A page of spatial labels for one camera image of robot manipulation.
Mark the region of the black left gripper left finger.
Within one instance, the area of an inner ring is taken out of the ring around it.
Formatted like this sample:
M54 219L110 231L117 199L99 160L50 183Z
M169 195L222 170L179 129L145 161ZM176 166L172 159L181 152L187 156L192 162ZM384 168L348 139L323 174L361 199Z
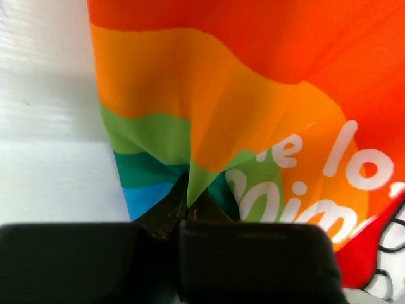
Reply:
M133 222L1 226L2 303L186 303L173 233L188 175Z

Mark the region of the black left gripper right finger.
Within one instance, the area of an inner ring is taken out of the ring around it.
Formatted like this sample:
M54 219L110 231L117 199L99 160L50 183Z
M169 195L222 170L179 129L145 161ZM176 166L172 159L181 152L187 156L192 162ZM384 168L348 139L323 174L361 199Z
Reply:
M183 303L345 303L325 231L311 224L230 220L202 195L178 214Z

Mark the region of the rainbow red kids jacket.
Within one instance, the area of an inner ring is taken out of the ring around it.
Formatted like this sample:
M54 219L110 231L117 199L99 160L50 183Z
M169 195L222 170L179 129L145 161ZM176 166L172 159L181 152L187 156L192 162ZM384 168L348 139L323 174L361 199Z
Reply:
M404 295L403 1L87 5L131 219L188 174L188 206L316 224L345 288Z

